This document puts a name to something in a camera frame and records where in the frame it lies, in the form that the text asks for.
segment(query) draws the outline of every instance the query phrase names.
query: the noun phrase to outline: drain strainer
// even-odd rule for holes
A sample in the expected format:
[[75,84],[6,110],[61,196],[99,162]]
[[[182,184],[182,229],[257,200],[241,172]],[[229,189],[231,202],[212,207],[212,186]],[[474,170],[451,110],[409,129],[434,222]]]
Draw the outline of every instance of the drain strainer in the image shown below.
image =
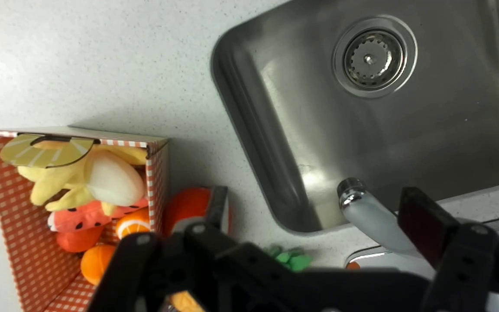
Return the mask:
[[335,49],[335,75],[359,98],[382,98],[399,91],[411,77],[418,47],[411,30],[394,18],[354,25]]

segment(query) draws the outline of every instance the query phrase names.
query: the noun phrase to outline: orange toy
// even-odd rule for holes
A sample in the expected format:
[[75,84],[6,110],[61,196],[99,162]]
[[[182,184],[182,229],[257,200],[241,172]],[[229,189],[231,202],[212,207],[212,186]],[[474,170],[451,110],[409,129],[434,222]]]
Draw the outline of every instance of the orange toy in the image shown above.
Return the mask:
[[99,245],[84,254],[80,262],[82,276],[94,286],[101,283],[115,255],[113,245]]
[[165,207],[163,234],[169,238],[176,229],[176,224],[186,219],[205,217],[212,200],[212,189],[196,188],[188,189],[172,198]]
[[132,215],[125,215],[122,221],[117,224],[117,236],[124,240],[129,234],[134,233],[151,233],[150,228],[150,210],[139,210]]
[[84,254],[91,250],[104,233],[104,228],[92,228],[75,233],[58,233],[58,245],[68,254]]

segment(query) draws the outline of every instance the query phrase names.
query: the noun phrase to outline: stainless steel sink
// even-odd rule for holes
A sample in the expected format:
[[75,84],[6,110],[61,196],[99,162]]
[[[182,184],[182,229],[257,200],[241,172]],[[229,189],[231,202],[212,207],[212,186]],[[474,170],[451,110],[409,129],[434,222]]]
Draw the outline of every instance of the stainless steel sink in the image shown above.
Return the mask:
[[214,77],[276,221],[344,224],[342,179],[390,208],[499,186],[499,0],[297,0],[226,33]]

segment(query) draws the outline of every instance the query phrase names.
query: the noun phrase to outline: cardboard box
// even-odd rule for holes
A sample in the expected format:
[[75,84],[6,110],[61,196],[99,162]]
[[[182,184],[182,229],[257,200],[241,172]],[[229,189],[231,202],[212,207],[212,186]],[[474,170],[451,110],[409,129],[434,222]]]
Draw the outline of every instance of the cardboard box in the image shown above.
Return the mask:
[[[101,146],[146,150],[151,229],[160,233],[169,184],[167,139],[80,129],[0,130],[0,151],[20,134],[44,134],[61,139],[84,137],[94,139]],[[80,257],[66,254],[56,245],[54,233],[47,229],[49,212],[30,202],[32,188],[33,182],[21,177],[16,167],[0,158],[0,226],[21,307],[27,312],[85,311],[96,288],[82,278]],[[115,224],[106,226],[103,241],[117,241],[113,228]]]

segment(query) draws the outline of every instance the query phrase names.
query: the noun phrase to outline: red and white checkered pattern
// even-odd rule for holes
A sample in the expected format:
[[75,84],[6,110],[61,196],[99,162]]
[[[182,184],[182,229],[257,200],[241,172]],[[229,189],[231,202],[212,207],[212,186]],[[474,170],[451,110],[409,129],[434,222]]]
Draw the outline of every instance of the red and white checkered pattern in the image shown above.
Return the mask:
[[[0,132],[0,150],[16,134]],[[167,146],[137,141],[101,139],[106,146],[146,148],[146,184],[150,196],[151,229],[160,233],[167,196]],[[11,260],[21,307],[27,312],[85,311],[94,286],[80,276],[80,257],[65,254],[47,229],[49,214],[30,203],[32,182],[0,160],[0,226]],[[104,231],[104,243],[117,243],[117,222]]]

